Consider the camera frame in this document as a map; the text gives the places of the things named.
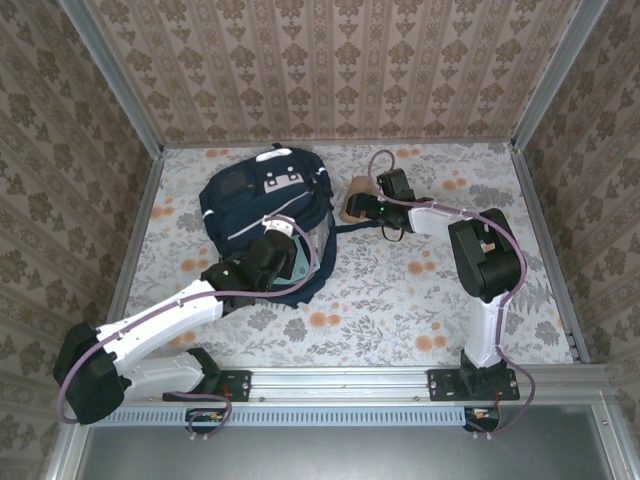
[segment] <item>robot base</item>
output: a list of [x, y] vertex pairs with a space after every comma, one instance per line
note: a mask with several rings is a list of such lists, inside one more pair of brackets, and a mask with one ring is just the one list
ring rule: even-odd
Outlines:
[[429, 396], [433, 402], [519, 400], [515, 372], [503, 360], [477, 368], [461, 353], [460, 368], [427, 370]]

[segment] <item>metal edge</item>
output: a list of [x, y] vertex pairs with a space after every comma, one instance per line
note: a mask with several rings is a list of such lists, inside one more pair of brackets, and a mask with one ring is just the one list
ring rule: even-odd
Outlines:
[[191, 149], [191, 148], [230, 148], [230, 147], [271, 147], [273, 142], [279, 141], [280, 143], [286, 143], [292, 146], [300, 147], [318, 147], [324, 145], [434, 145], [434, 144], [462, 144], [471, 145], [475, 143], [509, 143], [508, 137], [488, 137], [488, 138], [393, 138], [393, 139], [331, 139], [331, 140], [298, 140], [298, 139], [283, 139], [263, 142], [205, 142], [205, 143], [167, 143], [164, 148], [172, 149]]
[[142, 250], [144, 236], [147, 231], [147, 225], [149, 224], [149, 218], [151, 217], [153, 202], [155, 201], [156, 192], [160, 186], [163, 167], [164, 160], [162, 158], [151, 164], [151, 171], [149, 172], [147, 185], [144, 188], [144, 194], [142, 195], [136, 221], [133, 224], [133, 230], [129, 238], [129, 246], [127, 247], [127, 253], [124, 257], [120, 276], [118, 277], [118, 283], [113, 292], [113, 299], [111, 300], [106, 323], [113, 323], [122, 319], [124, 316], [127, 300], [129, 299], [129, 291], [131, 290], [131, 284], [133, 283], [133, 278], [138, 266], [138, 257]]
[[513, 132], [517, 149], [524, 150], [531, 139], [606, 5], [607, 0], [589, 0], [576, 8]]
[[[451, 368], [446, 366], [404, 367], [351, 367], [351, 368], [261, 368], [252, 370], [251, 397], [248, 405], [264, 408], [280, 406], [481, 406], [483, 401], [432, 402], [427, 386], [427, 370]], [[609, 375], [604, 365], [529, 365], [526, 366], [536, 381], [535, 405], [592, 405], [606, 397], [615, 402]], [[530, 385], [523, 375], [517, 375], [520, 384], [519, 401], [522, 405]], [[176, 405], [138, 401], [127, 406]]]
[[640, 463], [618, 404], [605, 398], [592, 405], [596, 428], [615, 480], [638, 479]]
[[162, 155], [160, 135], [146, 114], [143, 104], [134, 92], [116, 57], [111, 52], [106, 38], [102, 35], [98, 22], [93, 18], [87, 3], [83, 0], [60, 0], [62, 8], [80, 34], [93, 61], [111, 87], [120, 106], [127, 114], [131, 125], [149, 152], [152, 160]]
[[578, 317], [576, 316], [573, 304], [571, 303], [569, 290], [567, 289], [567, 284], [564, 281], [564, 276], [560, 269], [560, 262], [558, 261], [558, 257], [553, 247], [551, 235], [549, 234], [549, 229], [547, 228], [547, 223], [544, 219], [544, 214], [542, 213], [542, 207], [538, 201], [538, 196], [533, 185], [533, 180], [531, 179], [531, 174], [529, 173], [529, 168], [527, 167], [524, 153], [522, 150], [516, 150], [511, 145], [509, 146], [509, 151], [511, 152], [511, 159], [516, 171], [516, 176], [520, 182], [522, 196], [524, 197], [524, 202], [529, 212], [529, 218], [533, 225], [533, 231], [536, 235], [536, 239], [538, 240], [540, 255], [542, 256], [542, 260], [544, 261], [547, 269], [549, 283], [551, 284], [551, 289], [555, 296], [556, 305], [560, 312], [560, 318], [562, 319], [565, 327], [571, 330], [575, 342], [575, 348], [578, 351], [581, 362], [589, 363], [591, 362], [591, 357], [587, 350], [587, 344], [584, 341], [584, 336], [582, 335], [582, 330], [578, 323]]
[[44, 480], [74, 480], [89, 435], [89, 427], [63, 425]]

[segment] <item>floral patterned mat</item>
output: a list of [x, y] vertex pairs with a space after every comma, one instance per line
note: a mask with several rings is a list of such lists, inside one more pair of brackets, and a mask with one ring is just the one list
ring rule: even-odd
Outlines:
[[[338, 211], [353, 176], [365, 175], [375, 145], [311, 148], [324, 160]], [[501, 208], [530, 271], [512, 303], [503, 347], [525, 364], [571, 363], [569, 345], [505, 144], [394, 145], [416, 196], [477, 211]], [[165, 167], [127, 305], [137, 313], [173, 295], [217, 261], [198, 194], [209, 178], [265, 148], [165, 150]], [[380, 165], [381, 172], [385, 165]], [[186, 332], [162, 353], [202, 346], [223, 366], [434, 365], [459, 362], [468, 296], [441, 240], [380, 230], [338, 236], [332, 277], [299, 309], [265, 301]]]

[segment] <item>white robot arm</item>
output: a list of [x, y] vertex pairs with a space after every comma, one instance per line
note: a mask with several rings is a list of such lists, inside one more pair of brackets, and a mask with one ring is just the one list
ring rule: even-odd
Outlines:
[[66, 398], [80, 423], [94, 423], [123, 402], [140, 398], [170, 400], [171, 392], [215, 392], [221, 371], [203, 349], [192, 348], [170, 358], [145, 357], [189, 329], [253, 304], [259, 296], [219, 298], [216, 292], [265, 292], [279, 275], [293, 268], [296, 247], [291, 224], [263, 223], [265, 233], [253, 241], [245, 256], [216, 263], [172, 297], [95, 330], [86, 322], [69, 330], [53, 371], [61, 387], [89, 349], [115, 338], [92, 354], [68, 382]]
[[506, 233], [513, 237], [503, 213], [493, 208], [466, 215], [464, 210], [437, 205], [430, 198], [416, 200], [401, 169], [379, 175], [377, 184], [381, 197], [355, 194], [349, 198], [346, 212], [375, 220], [383, 228], [449, 241], [458, 279], [472, 297], [461, 367], [429, 372], [431, 399], [487, 400], [495, 399], [496, 392], [503, 400], [519, 398], [515, 374], [507, 368], [496, 345], [502, 334], [498, 331], [502, 329], [499, 313], [508, 308], [509, 294], [521, 276], [513, 240], [509, 242], [503, 236]]

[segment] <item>navy blue backpack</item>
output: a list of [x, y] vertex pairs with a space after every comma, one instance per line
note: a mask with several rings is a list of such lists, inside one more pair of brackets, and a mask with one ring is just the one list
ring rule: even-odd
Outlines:
[[[374, 226], [373, 222], [336, 227], [331, 205], [331, 181], [318, 155], [301, 148], [283, 148], [243, 160], [216, 173], [200, 193], [200, 207], [209, 237], [222, 258], [246, 252], [264, 231], [265, 215], [281, 214], [293, 218], [305, 231], [324, 222], [326, 242], [319, 268], [301, 289], [274, 303], [297, 307], [309, 303], [333, 272], [336, 234]], [[309, 260], [306, 245], [302, 249]], [[271, 291], [286, 285], [274, 285]]]

